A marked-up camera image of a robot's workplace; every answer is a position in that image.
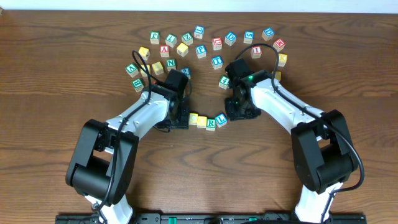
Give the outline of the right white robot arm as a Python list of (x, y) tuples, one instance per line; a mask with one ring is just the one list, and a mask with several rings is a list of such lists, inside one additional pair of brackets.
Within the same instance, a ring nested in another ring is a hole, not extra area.
[(303, 183), (295, 215), (301, 222), (327, 221), (335, 195), (344, 191), (343, 183), (355, 170), (364, 170), (345, 117), (337, 110), (326, 113), (306, 104), (271, 72), (253, 72), (242, 58), (225, 71), (233, 90), (224, 101), (227, 117), (254, 119), (266, 112), (288, 131), (295, 171)]

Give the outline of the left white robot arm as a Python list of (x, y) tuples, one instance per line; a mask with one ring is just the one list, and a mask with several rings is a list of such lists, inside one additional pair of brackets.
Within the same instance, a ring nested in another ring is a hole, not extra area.
[(184, 104), (188, 77), (172, 69), (164, 82), (150, 83), (140, 98), (119, 116), (82, 127), (65, 181), (86, 198), (92, 215), (58, 215), (56, 223), (133, 223), (135, 211), (126, 191), (131, 182), (137, 147), (154, 126), (187, 129)]

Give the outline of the yellow C block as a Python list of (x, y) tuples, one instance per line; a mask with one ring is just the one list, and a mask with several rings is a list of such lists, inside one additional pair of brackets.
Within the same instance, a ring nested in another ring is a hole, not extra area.
[(189, 125), (197, 125), (198, 114), (197, 113), (190, 113), (189, 114)]

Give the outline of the green R block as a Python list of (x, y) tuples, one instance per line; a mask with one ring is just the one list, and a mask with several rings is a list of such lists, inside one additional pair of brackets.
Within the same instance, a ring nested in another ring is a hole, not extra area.
[(216, 121), (215, 119), (208, 118), (206, 121), (206, 130), (214, 131), (216, 129)]

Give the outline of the blue L block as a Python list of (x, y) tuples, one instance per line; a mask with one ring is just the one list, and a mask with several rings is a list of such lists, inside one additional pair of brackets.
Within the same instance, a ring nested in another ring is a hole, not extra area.
[(228, 119), (224, 113), (220, 113), (218, 116), (215, 117), (215, 121), (217, 127), (221, 128), (222, 126), (227, 124)]

